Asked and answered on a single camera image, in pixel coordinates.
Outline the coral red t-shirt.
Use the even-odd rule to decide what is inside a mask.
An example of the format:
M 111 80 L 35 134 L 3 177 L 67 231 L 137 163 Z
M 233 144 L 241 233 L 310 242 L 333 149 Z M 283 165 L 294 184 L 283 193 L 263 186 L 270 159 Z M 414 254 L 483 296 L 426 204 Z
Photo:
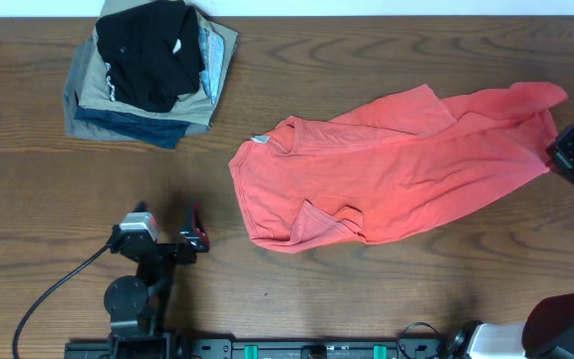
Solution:
M 566 97 L 545 82 L 449 98 L 423 85 L 326 122 L 289 117 L 229 164 L 249 238 L 375 245 L 471 214 L 548 172 Z

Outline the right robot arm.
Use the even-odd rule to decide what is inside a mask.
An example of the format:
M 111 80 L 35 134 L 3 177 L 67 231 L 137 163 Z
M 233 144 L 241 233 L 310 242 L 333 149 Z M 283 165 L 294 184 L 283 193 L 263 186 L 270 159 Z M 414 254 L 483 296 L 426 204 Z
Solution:
M 549 146 L 558 173 L 574 184 L 574 124 Z M 574 293 L 540 301 L 526 321 L 462 327 L 442 358 L 574 359 Z

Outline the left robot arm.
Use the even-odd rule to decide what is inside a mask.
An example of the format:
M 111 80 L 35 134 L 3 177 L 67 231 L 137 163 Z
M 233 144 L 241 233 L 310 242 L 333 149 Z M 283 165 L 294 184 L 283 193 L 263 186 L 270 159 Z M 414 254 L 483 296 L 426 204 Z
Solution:
M 199 219 L 200 202 L 194 200 L 179 231 L 177 242 L 160 242 L 154 215 L 140 202 L 121 223 L 113 226 L 107 241 L 112 254 L 135 262 L 137 272 L 113 281 L 104 295 L 111 317 L 111 358 L 189 358 L 191 346 L 164 328 L 163 322 L 175 268 L 196 263 L 209 250 L 209 240 Z

